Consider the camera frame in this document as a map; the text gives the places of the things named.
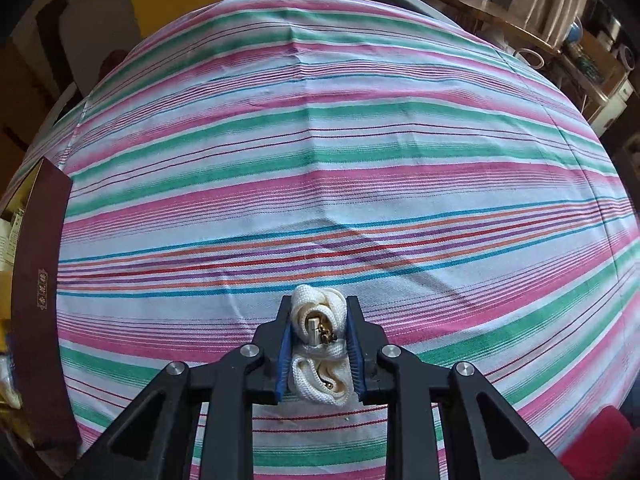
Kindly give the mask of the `white bed rail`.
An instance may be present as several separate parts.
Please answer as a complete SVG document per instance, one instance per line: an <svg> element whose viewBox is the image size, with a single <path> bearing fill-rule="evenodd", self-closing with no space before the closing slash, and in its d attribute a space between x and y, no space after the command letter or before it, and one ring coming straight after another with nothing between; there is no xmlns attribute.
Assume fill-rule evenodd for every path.
<svg viewBox="0 0 640 480"><path fill-rule="evenodd" d="M58 100L54 103L50 112L44 118L43 123L38 130L39 134L47 133L54 124L65 115L71 108L73 108L79 101L82 100L82 95L78 90L77 84L72 82L60 95Z"/></svg>

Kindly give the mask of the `gold tin box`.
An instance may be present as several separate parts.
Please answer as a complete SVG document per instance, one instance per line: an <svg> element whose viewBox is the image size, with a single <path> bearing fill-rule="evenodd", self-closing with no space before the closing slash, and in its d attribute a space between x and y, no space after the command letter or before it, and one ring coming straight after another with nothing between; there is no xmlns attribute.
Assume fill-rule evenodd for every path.
<svg viewBox="0 0 640 480"><path fill-rule="evenodd" d="M10 243L9 354L30 440L38 450L78 448L81 437L67 394L56 322L56 285L72 180L40 158L1 201L17 225Z"/></svg>

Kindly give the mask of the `wooden side shelf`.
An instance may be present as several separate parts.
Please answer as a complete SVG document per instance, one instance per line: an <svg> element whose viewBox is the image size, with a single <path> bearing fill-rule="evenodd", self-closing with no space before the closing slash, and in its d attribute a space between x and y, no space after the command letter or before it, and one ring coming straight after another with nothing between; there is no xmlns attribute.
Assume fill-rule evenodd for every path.
<svg viewBox="0 0 640 480"><path fill-rule="evenodd" d="M488 0L437 0L457 10L479 30L487 25L499 29L504 38L524 44L547 61L555 60L574 82L586 103L582 114L598 136L603 136L623 114L631 96L631 83L620 61L590 32L583 32L571 46L551 41L527 28L512 13Z"/></svg>

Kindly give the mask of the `cream medicine box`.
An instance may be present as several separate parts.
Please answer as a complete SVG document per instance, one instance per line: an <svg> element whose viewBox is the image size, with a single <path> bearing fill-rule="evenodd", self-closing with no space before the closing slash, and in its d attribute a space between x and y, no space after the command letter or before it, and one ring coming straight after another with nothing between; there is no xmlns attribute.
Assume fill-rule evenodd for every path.
<svg viewBox="0 0 640 480"><path fill-rule="evenodd" d="M1 219L0 224L0 266L2 271L11 271L14 266L17 242L20 238L25 211L17 208L11 219Z"/></svg>

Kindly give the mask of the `white plastic bag bundle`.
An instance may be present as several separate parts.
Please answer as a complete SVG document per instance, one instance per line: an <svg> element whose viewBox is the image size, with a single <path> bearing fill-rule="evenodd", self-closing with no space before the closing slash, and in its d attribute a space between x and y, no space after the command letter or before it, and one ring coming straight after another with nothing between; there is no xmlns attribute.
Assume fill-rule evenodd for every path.
<svg viewBox="0 0 640 480"><path fill-rule="evenodd" d="M0 354L0 393L2 400L9 404L10 408L20 410L22 408L22 398L14 384L13 363L11 357L6 353Z"/></svg>

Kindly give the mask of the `striped bed sheet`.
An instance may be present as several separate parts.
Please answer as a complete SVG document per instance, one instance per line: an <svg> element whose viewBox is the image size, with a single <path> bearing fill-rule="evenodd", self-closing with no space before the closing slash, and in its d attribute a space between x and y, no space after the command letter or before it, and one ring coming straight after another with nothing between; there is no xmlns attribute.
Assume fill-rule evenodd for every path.
<svg viewBox="0 0 640 480"><path fill-rule="evenodd" d="M387 408L352 382L350 296L423 362L477 367L567 479L638 477L628 427L575 446L639 373L634 205L575 105L460 27L370 0L214 3L135 46L6 194L43 157L72 180L68 478L167 364L219 361L290 297L251 479L388 479Z"/></svg>

